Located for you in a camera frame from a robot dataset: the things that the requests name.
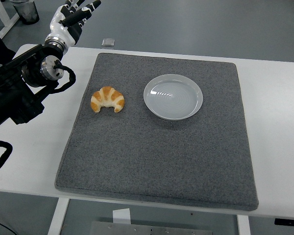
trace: wastebasket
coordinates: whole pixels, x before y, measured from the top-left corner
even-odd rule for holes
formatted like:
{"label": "wastebasket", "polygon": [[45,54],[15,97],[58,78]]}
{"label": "wastebasket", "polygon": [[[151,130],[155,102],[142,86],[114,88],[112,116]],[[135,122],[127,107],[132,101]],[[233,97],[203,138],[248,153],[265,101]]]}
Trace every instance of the wastebasket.
{"label": "wastebasket", "polygon": [[34,0],[10,0],[24,24],[34,24],[39,21]]}

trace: plate rim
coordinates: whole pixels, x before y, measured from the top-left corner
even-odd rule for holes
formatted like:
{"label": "plate rim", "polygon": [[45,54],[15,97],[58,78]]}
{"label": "plate rim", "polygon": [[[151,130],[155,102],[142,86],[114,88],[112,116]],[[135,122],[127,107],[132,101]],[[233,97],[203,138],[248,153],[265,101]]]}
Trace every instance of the plate rim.
{"label": "plate rim", "polygon": [[[172,78],[169,78],[169,76],[176,76],[176,77],[179,77],[180,79],[178,79],[178,78],[172,79]],[[155,86],[157,86],[158,84],[160,84],[163,81],[179,81],[179,82],[182,82],[183,84],[189,85],[190,87],[192,87],[194,89],[195,93],[197,94],[197,105],[196,105],[196,107],[194,108],[194,110],[191,113],[189,113],[188,115],[186,115],[184,117],[181,117],[181,118],[168,118],[168,117],[164,117],[164,116],[156,113],[153,110],[153,108],[150,107],[150,105],[148,105],[147,97],[148,97],[148,94],[149,94],[149,92],[148,92],[149,87],[152,86],[152,88],[154,88]],[[199,85],[196,82],[194,82],[193,80],[191,80],[190,78],[185,77],[185,76],[180,75],[180,74],[167,73],[167,74],[157,76],[157,77],[153,78],[152,80],[150,80],[147,83],[147,85],[145,86],[145,89],[144,89],[144,102],[145,102],[145,105],[148,107],[148,109],[151,110],[152,113],[154,113],[157,117],[165,119],[165,120],[178,121],[178,120],[183,120],[183,119],[189,118],[189,117],[193,116],[195,113],[198,112],[198,110],[202,107],[203,94],[202,94],[202,90],[199,87]]]}

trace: black cable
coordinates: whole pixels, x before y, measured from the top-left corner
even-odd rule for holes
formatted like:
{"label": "black cable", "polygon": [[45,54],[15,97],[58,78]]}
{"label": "black cable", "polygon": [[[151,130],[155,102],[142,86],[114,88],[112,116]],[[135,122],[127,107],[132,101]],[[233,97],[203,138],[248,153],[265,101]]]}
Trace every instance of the black cable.
{"label": "black cable", "polygon": [[69,82],[67,82],[66,84],[64,84],[62,87],[60,87],[59,89],[54,89],[51,94],[54,94],[54,93],[59,93],[59,92],[63,92],[65,91],[67,88],[71,87],[75,81],[76,81],[76,75],[75,73],[73,72],[72,69],[70,69],[69,67],[66,67],[64,65],[62,65],[60,63],[59,60],[56,60],[55,61],[55,66],[53,66],[54,69],[62,69],[62,70],[65,70],[69,73]]}
{"label": "black cable", "polygon": [[8,228],[7,226],[3,225],[0,223],[1,226],[5,227],[6,229],[8,229],[9,231],[11,231],[13,234],[17,235],[12,229]]}
{"label": "black cable", "polygon": [[4,141],[0,141],[0,147],[6,148],[5,152],[0,157],[0,168],[1,168],[3,164],[5,163],[5,161],[10,157],[13,147],[11,144]]}

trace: white paper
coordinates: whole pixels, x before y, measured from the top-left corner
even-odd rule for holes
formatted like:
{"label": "white paper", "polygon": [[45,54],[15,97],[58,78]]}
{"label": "white paper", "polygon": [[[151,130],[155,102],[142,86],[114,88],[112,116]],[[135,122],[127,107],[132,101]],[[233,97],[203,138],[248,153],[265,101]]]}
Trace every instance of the white paper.
{"label": "white paper", "polygon": [[113,223],[131,224],[129,208],[113,211]]}

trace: small metal object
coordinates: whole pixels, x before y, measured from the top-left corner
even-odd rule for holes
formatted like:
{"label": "small metal object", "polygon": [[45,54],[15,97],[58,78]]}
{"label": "small metal object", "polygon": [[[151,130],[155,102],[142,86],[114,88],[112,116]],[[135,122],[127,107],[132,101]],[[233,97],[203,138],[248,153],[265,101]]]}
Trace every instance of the small metal object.
{"label": "small metal object", "polygon": [[113,47],[114,46],[114,39],[105,38],[101,44],[103,47]]}
{"label": "small metal object", "polygon": [[63,77],[64,71],[62,69],[54,69],[55,61],[59,60],[54,55],[48,55],[45,57],[40,65],[40,73],[49,80],[59,80]]}

